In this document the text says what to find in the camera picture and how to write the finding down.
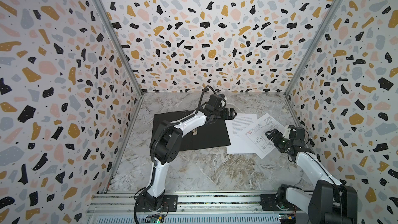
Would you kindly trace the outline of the white drawing paper sheet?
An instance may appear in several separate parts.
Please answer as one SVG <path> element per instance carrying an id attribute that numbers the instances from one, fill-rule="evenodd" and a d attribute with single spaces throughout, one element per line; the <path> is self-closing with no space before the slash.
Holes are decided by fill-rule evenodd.
<path id="1" fill-rule="evenodd" d="M 267 113 L 240 131 L 238 135 L 247 141 L 249 146 L 255 150 L 255 153 L 263 159 L 275 149 L 273 142 L 265 135 L 267 131 L 272 129 L 277 129 L 283 133 L 285 126 Z"/>

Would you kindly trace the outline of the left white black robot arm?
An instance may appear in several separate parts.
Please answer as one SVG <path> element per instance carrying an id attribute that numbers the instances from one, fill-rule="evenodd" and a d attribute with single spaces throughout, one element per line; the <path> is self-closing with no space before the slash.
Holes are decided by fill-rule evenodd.
<path id="1" fill-rule="evenodd" d="M 208 86 L 212 94 L 207 102 L 202 102 L 206 90 L 202 91 L 197 108 L 190 115 L 178 120 L 162 121 L 150 143 L 152 171 L 147 187 L 140 191 L 136 205 L 147 206 L 150 211 L 164 207 L 165 180 L 169 166 L 177 157 L 183 137 L 194 129 L 209 125 L 217 120 L 234 119 L 237 115 L 232 108 L 227 108 L 224 94 L 217 94 Z"/>

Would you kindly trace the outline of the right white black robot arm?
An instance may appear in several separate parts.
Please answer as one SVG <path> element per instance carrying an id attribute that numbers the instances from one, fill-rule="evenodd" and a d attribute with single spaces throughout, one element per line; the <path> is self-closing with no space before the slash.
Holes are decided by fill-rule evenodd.
<path id="1" fill-rule="evenodd" d="M 308 147 L 308 131 L 289 125 L 284 133 L 277 129 L 266 132 L 280 153 L 298 165 L 314 186 L 311 194 L 297 186 L 281 184 L 275 196 L 280 210 L 300 209 L 308 215 L 311 224 L 356 224 L 358 222 L 358 195 L 353 187 L 335 178 Z"/>

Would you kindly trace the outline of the right circuit board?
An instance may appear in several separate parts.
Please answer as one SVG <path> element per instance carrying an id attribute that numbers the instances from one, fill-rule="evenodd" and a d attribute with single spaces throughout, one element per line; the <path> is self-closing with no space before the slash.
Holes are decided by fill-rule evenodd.
<path id="1" fill-rule="evenodd" d="M 296 224 L 296 217 L 289 214 L 279 214 L 279 221 L 281 224 Z"/>

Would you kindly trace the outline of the left green circuit board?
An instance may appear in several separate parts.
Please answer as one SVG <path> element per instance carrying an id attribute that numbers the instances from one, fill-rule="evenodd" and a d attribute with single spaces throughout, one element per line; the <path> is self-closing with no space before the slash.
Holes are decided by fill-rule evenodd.
<path id="1" fill-rule="evenodd" d="M 143 223 L 144 224 L 162 224 L 164 223 L 165 220 L 165 216 L 163 215 L 151 215 L 151 216 L 147 216 Z"/>

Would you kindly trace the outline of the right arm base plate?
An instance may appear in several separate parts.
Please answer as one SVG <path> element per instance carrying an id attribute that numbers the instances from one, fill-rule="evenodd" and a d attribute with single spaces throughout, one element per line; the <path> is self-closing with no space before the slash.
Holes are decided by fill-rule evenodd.
<path id="1" fill-rule="evenodd" d="M 278 194 L 261 194 L 260 205 L 263 211 L 293 211 L 295 206 L 278 200 Z"/>

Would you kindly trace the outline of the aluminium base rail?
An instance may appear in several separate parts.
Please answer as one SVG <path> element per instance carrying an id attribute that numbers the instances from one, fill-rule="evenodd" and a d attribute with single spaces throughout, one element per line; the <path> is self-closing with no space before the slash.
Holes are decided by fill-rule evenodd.
<path id="1" fill-rule="evenodd" d="M 163 224 L 280 224 L 279 214 L 296 217 L 296 224 L 309 224 L 308 215 L 293 211 L 263 211 L 261 194 L 274 191 L 181 191 L 177 195 L 176 212 L 135 211 L 132 192 L 111 192 L 94 196 L 85 218 L 86 224 L 143 224 L 151 215 L 163 215 Z"/>

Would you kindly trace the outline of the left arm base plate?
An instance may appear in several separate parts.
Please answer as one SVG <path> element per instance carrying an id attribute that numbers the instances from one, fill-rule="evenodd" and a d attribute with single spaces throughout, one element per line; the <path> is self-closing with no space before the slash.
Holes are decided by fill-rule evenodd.
<path id="1" fill-rule="evenodd" d="M 155 198 L 150 194 L 137 198 L 135 211 L 143 212 L 176 212 L 177 211 L 178 196 L 177 195 L 160 195 Z"/>

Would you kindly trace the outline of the aluminium corner post right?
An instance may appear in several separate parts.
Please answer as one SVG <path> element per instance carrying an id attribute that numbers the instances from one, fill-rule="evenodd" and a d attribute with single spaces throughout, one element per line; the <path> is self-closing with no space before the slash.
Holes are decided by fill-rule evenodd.
<path id="1" fill-rule="evenodd" d="M 293 88 L 294 88 L 296 82 L 298 81 L 300 74 L 305 70 L 305 65 L 309 62 L 318 43 L 320 42 L 322 36 L 326 33 L 329 24 L 333 20 L 335 14 L 336 14 L 336 11 L 339 9 L 342 2 L 343 2 L 343 0 L 334 0 L 332 2 L 331 7 L 328 10 L 325 18 L 321 22 L 321 25 L 320 25 L 318 31 L 316 32 L 313 40 L 310 42 L 309 47 L 308 47 L 303 59 L 301 60 L 300 64 L 297 66 L 297 70 L 295 71 L 293 78 L 291 79 L 291 81 L 284 93 L 285 98 L 288 98 L 288 95 L 293 91 Z"/>

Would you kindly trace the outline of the aluminium corner post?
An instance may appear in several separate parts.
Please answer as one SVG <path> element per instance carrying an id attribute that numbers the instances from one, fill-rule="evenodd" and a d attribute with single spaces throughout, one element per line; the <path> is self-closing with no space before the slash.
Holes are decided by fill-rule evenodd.
<path id="1" fill-rule="evenodd" d="M 142 98 L 143 92 L 138 85 L 138 82 L 134 76 L 134 73 L 130 67 L 130 64 L 126 58 L 126 55 L 123 52 L 121 43 L 114 31 L 112 22 L 109 20 L 109 18 L 107 16 L 107 13 L 106 13 L 106 10 L 104 8 L 102 1 L 101 0 L 92 0 L 92 4 L 95 6 L 95 8 L 98 12 L 99 18 L 101 19 L 103 26 L 104 26 L 106 32 L 108 33 L 109 38 L 110 38 L 112 44 L 114 45 L 117 54 L 119 55 L 119 58 L 121 59 L 122 65 L 124 66 L 126 73 L 132 82 L 132 87 L 133 87 L 135 94 L 137 95 L 138 98 Z"/>
<path id="2" fill-rule="evenodd" d="M 342 2 L 343 2 L 343 0 L 334 0 L 332 2 L 331 7 L 328 10 L 325 18 L 321 22 L 321 25 L 320 25 L 318 31 L 316 32 L 313 40 L 310 42 L 309 47 L 308 47 L 303 59 L 301 60 L 300 64 L 297 66 L 297 70 L 295 71 L 293 78 L 291 79 L 291 81 L 284 93 L 285 98 L 288 98 L 288 95 L 293 91 L 293 88 L 294 88 L 296 82 L 298 81 L 300 74 L 305 70 L 305 65 L 309 62 L 318 43 L 320 42 L 322 36 L 326 33 L 329 24 L 333 20 L 335 14 L 336 14 L 336 11 L 339 9 Z"/>

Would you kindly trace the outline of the aluminium corner post left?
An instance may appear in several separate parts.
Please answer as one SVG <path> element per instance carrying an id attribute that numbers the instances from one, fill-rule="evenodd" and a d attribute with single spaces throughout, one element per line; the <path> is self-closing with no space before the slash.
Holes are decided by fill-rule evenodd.
<path id="1" fill-rule="evenodd" d="M 122 65 L 124 66 L 126 73 L 132 82 L 132 87 L 133 87 L 135 94 L 137 95 L 138 98 L 142 98 L 143 92 L 138 85 L 138 82 L 134 76 L 134 73 L 130 67 L 130 64 L 126 58 L 126 55 L 123 52 L 121 43 L 114 31 L 112 22 L 109 20 L 109 18 L 107 16 L 107 13 L 106 13 L 106 10 L 104 8 L 102 1 L 101 0 L 92 0 L 92 4 L 95 6 L 95 8 L 98 12 L 99 18 L 101 19 L 103 26 L 104 26 L 106 32 L 108 33 L 109 38 L 110 38 L 112 44 L 114 45 L 117 54 L 119 55 L 119 58 L 121 59 Z"/>

